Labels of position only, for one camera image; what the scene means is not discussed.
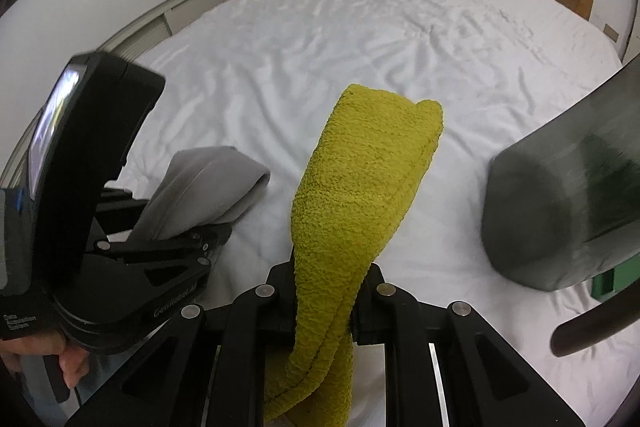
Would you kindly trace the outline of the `grey soft cloth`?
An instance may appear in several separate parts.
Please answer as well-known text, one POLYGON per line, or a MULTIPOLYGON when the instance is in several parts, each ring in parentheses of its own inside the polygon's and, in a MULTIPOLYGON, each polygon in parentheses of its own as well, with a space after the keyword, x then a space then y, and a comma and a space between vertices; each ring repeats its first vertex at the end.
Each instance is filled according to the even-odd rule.
POLYGON ((128 236, 162 241, 238 220, 266 191, 270 170, 232 146, 180 150, 128 236))

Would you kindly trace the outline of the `yellow terry towel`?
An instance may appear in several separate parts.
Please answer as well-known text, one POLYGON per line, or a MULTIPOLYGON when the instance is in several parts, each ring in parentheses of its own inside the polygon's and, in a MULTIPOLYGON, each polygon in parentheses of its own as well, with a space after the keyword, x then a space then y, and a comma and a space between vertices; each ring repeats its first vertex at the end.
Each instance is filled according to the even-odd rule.
POLYGON ((436 101, 351 84, 336 102, 292 202, 294 346, 266 365, 265 421, 347 424, 350 314, 410 209, 442 130, 436 101))

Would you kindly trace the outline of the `dark brown cylinder bottle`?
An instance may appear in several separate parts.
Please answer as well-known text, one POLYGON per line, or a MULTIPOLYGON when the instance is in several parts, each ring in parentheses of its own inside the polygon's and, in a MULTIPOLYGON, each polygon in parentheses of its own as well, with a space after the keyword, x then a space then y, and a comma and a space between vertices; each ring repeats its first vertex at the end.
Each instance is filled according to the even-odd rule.
POLYGON ((558 358, 572 355, 610 338, 639 320, 639 282, 599 306, 559 325, 550 339, 558 358))

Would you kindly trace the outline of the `green storage tray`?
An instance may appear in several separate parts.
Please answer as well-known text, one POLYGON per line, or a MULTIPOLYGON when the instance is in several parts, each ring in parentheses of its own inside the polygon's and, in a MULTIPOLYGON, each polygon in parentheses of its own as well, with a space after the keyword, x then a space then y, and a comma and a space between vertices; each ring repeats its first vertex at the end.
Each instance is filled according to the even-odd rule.
POLYGON ((640 277, 640 255, 616 265, 591 280, 591 297, 605 301, 623 291, 640 277))

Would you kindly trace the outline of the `smoky grey tall canister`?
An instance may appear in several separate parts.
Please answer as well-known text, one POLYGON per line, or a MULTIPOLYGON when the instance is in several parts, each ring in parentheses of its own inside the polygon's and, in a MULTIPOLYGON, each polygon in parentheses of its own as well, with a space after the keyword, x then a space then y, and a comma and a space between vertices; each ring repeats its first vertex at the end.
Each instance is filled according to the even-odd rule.
POLYGON ((482 243, 507 279, 582 283, 639 251, 639 62, 490 163, 482 243))

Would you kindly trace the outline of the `right wall socket panel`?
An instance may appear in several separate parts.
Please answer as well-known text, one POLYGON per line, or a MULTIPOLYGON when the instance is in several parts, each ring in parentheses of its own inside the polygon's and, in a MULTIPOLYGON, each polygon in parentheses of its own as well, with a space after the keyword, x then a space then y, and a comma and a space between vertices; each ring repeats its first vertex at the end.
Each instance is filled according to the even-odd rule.
POLYGON ((618 38, 620 38, 620 34, 612 26, 610 26, 609 24, 605 24, 604 25, 603 32, 613 42, 617 42, 618 38))

